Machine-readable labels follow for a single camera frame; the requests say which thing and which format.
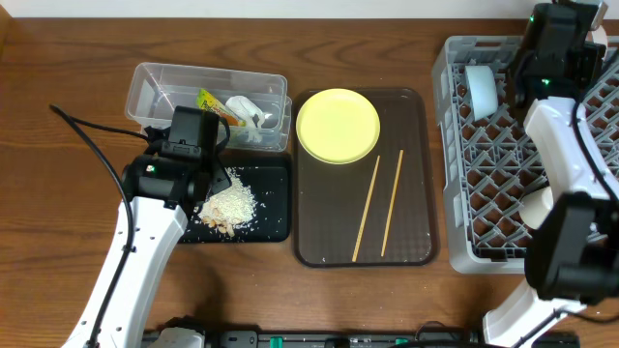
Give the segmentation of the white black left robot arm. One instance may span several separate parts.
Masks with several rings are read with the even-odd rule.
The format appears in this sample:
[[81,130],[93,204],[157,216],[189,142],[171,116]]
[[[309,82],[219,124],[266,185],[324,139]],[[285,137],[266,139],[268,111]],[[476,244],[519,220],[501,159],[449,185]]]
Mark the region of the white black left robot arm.
[[172,250],[195,207],[230,187],[219,155],[229,127],[216,113],[178,106],[170,128],[143,134],[148,143],[123,172],[110,173],[121,195],[109,252],[68,347],[139,347]]

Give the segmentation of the white napkin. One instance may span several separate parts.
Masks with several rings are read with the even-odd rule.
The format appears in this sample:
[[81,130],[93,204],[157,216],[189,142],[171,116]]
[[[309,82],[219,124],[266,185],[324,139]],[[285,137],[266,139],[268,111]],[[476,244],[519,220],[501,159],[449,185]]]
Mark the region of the white napkin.
[[233,96],[229,98],[225,106],[234,113],[239,121],[245,123],[248,128],[248,138],[250,142],[261,142],[262,135],[259,130],[266,121],[265,113],[250,99],[244,96]]

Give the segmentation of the green yellow snack wrapper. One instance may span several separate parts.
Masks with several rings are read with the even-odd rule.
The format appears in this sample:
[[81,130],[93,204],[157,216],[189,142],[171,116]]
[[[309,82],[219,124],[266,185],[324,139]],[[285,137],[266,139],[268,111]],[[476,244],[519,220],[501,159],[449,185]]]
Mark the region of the green yellow snack wrapper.
[[239,119],[224,103],[220,102],[214,95],[205,89],[200,89],[195,104],[199,109],[209,111],[224,118],[229,126],[244,127],[245,121]]

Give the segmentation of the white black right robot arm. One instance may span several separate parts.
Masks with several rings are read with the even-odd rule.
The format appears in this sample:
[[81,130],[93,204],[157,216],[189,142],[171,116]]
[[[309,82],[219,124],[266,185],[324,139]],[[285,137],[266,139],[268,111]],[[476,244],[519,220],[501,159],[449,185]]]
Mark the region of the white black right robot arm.
[[483,319],[487,347],[529,347],[618,295],[618,181],[584,107],[609,66],[593,40],[606,9],[603,0],[537,4],[507,68],[506,100],[537,148],[553,204],[527,247],[525,279]]

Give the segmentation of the light blue plastic bowl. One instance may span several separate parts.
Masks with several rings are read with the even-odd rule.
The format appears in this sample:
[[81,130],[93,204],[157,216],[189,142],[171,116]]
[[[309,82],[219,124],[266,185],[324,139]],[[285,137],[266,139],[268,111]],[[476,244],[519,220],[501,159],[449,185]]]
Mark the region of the light blue plastic bowl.
[[474,120],[492,116],[498,109],[494,74],[488,66],[466,66],[465,77],[470,93]]

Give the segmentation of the wooden chopstick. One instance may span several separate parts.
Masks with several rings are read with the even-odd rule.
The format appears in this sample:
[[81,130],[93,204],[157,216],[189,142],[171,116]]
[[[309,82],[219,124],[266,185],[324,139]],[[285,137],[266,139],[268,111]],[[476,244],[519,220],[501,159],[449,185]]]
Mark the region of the wooden chopstick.
[[385,256],[386,247],[387,247],[387,244],[388,244],[390,228],[391,228],[392,218],[393,218],[393,210],[394,210],[395,201],[396,201],[397,192],[398,192],[398,181],[399,181],[399,177],[400,177],[400,171],[401,171],[403,155],[404,155],[404,150],[400,149],[399,152],[398,152],[398,162],[397,162],[395,176],[394,176],[394,180],[393,180],[393,184],[392,184],[392,193],[391,193],[391,197],[390,197],[390,204],[389,204],[388,214],[387,214],[387,218],[386,218],[386,222],[385,222],[385,228],[384,228],[384,234],[383,234],[383,242],[382,242],[382,247],[381,247],[381,257]]
[[378,174],[378,170],[379,170],[379,164],[380,164],[380,159],[381,156],[378,155],[376,157],[376,161],[373,167],[373,171],[372,171],[372,176],[370,179],[370,183],[368,186],[368,193],[367,193],[367,197],[366,197],[366,201],[365,201],[365,205],[364,205],[364,210],[362,213],[362,218],[360,221],[360,225],[359,225],[359,229],[358,229],[358,234],[357,234],[357,238],[356,238],[356,242],[355,242],[355,247],[353,250],[353,254],[351,257],[351,261],[352,263],[356,263],[358,260],[358,255],[359,255],[359,251],[360,251],[360,247],[361,247],[361,243],[363,240],[363,236],[364,236],[364,231],[365,231],[365,226],[366,226],[366,222],[367,222],[367,218],[368,218],[368,210],[369,210],[369,206],[371,203],[371,199],[372,199],[372,195],[373,195],[373,191],[374,191],[374,186],[375,186],[375,182],[376,182],[376,177]]

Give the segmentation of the yellow plastic plate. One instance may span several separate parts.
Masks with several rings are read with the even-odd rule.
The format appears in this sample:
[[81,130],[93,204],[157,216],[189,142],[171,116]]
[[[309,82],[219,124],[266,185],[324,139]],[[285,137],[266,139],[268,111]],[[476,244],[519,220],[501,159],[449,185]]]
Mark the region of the yellow plastic plate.
[[334,88],[309,97],[297,113],[296,133],[306,152],[348,164],[371,152],[381,131],[378,112],[359,92]]

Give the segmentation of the pink bowl with food scraps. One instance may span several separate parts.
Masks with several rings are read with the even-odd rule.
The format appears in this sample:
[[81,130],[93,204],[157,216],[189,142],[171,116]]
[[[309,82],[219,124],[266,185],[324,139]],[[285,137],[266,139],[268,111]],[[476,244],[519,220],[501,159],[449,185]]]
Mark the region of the pink bowl with food scraps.
[[593,44],[603,45],[604,48],[608,47],[608,36],[602,25],[600,25],[596,30],[589,32],[588,40]]

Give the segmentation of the pale green plastic cup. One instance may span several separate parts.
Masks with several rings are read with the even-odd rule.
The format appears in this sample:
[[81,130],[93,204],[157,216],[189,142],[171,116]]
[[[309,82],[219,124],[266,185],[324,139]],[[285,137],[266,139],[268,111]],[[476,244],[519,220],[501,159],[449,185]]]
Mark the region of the pale green plastic cup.
[[551,211],[553,204],[551,187],[540,188],[521,199],[518,212],[525,225],[538,229]]

